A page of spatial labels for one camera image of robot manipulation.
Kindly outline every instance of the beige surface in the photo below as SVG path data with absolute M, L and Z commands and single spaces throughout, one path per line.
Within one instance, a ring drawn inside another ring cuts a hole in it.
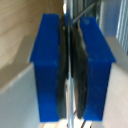
M 78 118 L 74 119 L 74 128 L 81 128 L 83 119 L 79 120 Z M 83 128 L 90 128 L 92 122 L 87 121 Z M 46 123 L 40 124 L 39 128 L 68 128 L 67 120 L 60 120 L 58 123 Z
M 0 68 L 13 59 L 24 36 L 36 36 L 42 13 L 62 14 L 63 0 L 0 0 Z
M 103 125 L 105 128 L 128 128 L 128 73 L 112 65 Z

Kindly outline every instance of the metal bar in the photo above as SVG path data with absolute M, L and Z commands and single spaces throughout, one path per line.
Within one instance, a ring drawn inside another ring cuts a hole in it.
M 84 0 L 84 8 L 86 8 L 88 5 L 88 0 Z
M 73 120 L 75 119 L 76 115 L 77 115 L 77 113 L 76 113 L 76 111 L 75 111 L 75 112 L 73 113 Z
M 126 14 L 125 14 L 125 24 L 124 24 L 124 38 L 123 41 L 124 42 L 124 50 L 127 53 L 127 25 L 128 25 L 128 9 L 126 8 Z
M 99 19 L 100 19 L 100 7 L 101 7 L 101 0 L 97 2 L 97 6 L 96 6 L 96 21 L 98 25 L 99 25 Z
M 123 31 L 123 25 L 124 25 L 124 11 L 125 11 L 125 5 L 126 5 L 126 0 L 122 1 L 122 6 L 123 6 L 123 10 L 122 10 L 122 15 L 121 15 L 121 24 L 120 24 L 120 35 L 119 35 L 119 43 L 121 43 L 122 47 L 123 47 L 123 42 L 122 42 L 122 31 Z
M 68 29 L 68 124 L 69 128 L 73 128 L 73 81 L 71 74 L 71 31 L 73 27 L 73 0 L 67 0 L 67 29 Z
M 126 22 L 126 19 L 127 19 L 127 0 L 125 0 L 125 6 L 124 6 L 124 19 L 123 19 L 123 29 L 122 29 L 122 44 L 123 44 L 123 49 L 125 50 L 125 32 L 126 32 L 126 29 L 127 29 L 127 22 Z
M 83 0 L 78 0 L 78 14 L 83 11 Z
M 121 29 L 121 22 L 122 22 L 122 13 L 123 13 L 123 4 L 124 4 L 124 1 L 122 0 L 121 3 L 120 3 L 120 14 L 119 14 L 119 21 L 118 21 L 118 26 L 117 26 L 117 35 L 116 35 L 116 38 L 119 39 L 119 42 L 120 42 L 120 29 Z
M 81 126 L 81 128 L 84 128 L 84 125 L 85 125 L 85 121 L 82 123 L 82 126 Z
M 75 24 L 85 13 L 89 12 L 96 4 L 97 2 L 94 2 L 90 4 L 85 10 L 83 10 L 76 18 L 73 19 L 73 24 Z
M 78 0 L 73 0 L 73 17 L 76 17 L 78 14 Z

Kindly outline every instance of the blue foam pad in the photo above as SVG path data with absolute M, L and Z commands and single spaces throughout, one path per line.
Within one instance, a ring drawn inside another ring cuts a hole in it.
M 93 17 L 82 18 L 80 27 L 88 54 L 87 105 L 83 118 L 101 121 L 111 63 L 116 60 Z
M 31 62 L 34 63 L 41 122 L 58 121 L 59 15 L 43 14 Z

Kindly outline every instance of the blue block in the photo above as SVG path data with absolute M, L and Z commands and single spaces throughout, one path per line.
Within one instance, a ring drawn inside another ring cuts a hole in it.
M 111 64 L 116 60 L 93 17 L 82 18 L 80 27 L 88 56 L 87 104 L 83 118 L 101 121 Z
M 59 15 L 43 14 L 32 51 L 41 122 L 59 120 L 57 78 L 59 68 Z

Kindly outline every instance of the metal rod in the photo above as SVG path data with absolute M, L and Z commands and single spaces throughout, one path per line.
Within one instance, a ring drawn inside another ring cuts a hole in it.
M 73 17 L 76 17 L 78 14 L 78 0 L 73 0 Z
M 96 6 L 96 21 L 98 25 L 99 25 L 99 19 L 100 19 L 100 7 L 101 7 L 101 0 L 97 2 L 97 6 Z
M 77 113 L 76 113 L 76 111 L 75 111 L 75 112 L 73 113 L 73 120 L 75 119 L 76 115 L 77 115 Z
M 89 12 L 96 4 L 97 2 L 94 2 L 90 4 L 87 8 L 85 8 L 76 18 L 73 19 L 73 24 L 75 24 L 84 14 Z
M 84 128 L 84 125 L 85 125 L 85 121 L 82 123 L 82 126 L 81 126 L 81 128 Z
M 71 31 L 73 27 L 73 0 L 67 0 L 67 29 L 68 29 L 68 124 L 69 128 L 73 128 L 73 81 L 71 74 Z
M 78 0 L 78 14 L 83 11 L 83 0 Z

